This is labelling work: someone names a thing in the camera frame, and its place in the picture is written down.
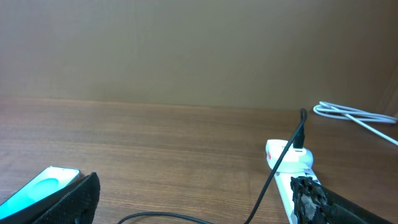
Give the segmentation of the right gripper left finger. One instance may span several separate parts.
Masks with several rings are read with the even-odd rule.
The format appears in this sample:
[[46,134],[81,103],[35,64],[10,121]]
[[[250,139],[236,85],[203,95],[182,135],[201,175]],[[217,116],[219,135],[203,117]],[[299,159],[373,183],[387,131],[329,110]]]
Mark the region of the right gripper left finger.
[[92,224],[100,199],[96,172],[1,219],[1,224]]

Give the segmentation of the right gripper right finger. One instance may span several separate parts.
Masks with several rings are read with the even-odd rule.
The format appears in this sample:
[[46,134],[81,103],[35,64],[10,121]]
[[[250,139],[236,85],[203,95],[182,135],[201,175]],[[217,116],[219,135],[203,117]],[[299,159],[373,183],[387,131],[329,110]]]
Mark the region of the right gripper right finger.
[[293,214],[298,224],[392,224],[316,183],[311,177],[293,177]]

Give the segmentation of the smartphone with teal screen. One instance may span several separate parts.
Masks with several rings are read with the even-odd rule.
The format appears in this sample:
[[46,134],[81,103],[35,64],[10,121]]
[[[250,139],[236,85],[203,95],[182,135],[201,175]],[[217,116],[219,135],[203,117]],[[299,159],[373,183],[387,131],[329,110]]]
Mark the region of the smartphone with teal screen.
[[1,219],[63,189],[79,178],[80,170],[50,166],[1,204]]

